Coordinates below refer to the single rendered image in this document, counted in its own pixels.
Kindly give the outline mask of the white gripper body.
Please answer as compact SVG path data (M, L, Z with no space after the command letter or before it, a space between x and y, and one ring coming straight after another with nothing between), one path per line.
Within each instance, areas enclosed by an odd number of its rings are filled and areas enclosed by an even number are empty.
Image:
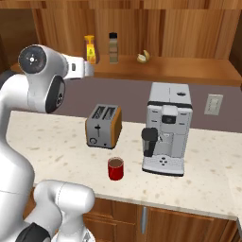
M85 77L92 77L95 73L94 67L88 62L84 62L84 76Z

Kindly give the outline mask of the yellow honey bottle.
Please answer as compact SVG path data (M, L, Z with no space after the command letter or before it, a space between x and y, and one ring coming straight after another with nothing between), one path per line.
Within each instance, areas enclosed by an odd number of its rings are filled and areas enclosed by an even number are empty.
M84 37L85 41L85 50L86 50L86 60L90 64L96 63L96 54L95 54L95 36L86 35Z

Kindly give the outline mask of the brown cinnamon bottle black cap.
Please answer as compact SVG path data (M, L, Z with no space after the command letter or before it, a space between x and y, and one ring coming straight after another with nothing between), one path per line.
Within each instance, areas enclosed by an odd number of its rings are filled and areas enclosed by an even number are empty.
M118 63L118 43L117 43L117 33L109 33L109 55L110 63Z

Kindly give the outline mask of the red mug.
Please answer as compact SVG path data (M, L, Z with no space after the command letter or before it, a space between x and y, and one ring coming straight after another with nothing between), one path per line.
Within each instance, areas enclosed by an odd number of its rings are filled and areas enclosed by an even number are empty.
M124 176L124 161L119 157L108 160L108 174L112 181L119 181Z

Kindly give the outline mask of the pale yellow garlic bulb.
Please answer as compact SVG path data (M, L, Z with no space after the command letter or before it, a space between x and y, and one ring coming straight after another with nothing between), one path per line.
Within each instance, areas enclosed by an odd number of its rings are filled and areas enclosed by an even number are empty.
M145 50L143 54L139 54L137 56L137 61L140 63L146 63L148 62L150 59L150 55L149 53Z

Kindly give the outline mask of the silver and orange toaster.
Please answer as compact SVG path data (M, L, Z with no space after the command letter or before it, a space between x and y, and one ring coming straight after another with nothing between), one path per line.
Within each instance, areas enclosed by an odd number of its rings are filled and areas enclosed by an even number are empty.
M89 147L113 149L122 130L122 111L117 105L97 104L85 121Z

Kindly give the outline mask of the silver coffee machine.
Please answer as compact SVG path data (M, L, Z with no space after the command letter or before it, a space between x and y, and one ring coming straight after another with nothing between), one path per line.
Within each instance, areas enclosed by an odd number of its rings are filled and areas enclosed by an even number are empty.
M153 82L142 130L146 172L171 176L184 174L184 152L193 107L187 84Z

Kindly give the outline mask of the wooden base cupboard door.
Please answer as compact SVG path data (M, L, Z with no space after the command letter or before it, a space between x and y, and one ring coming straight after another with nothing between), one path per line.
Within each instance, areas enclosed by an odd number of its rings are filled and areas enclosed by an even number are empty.
M228 220L149 209L147 242L219 242Z
M135 204L96 198L83 219L96 242L136 242L136 217Z

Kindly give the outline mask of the open wooden wall cabinet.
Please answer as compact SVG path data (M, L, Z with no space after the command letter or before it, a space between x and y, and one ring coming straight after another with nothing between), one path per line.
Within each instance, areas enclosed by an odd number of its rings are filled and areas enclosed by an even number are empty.
M242 0L0 0L0 9L27 9L38 40L73 56L94 35L98 78L242 85L229 56ZM110 63L109 33L118 63ZM137 56L147 51L146 63Z

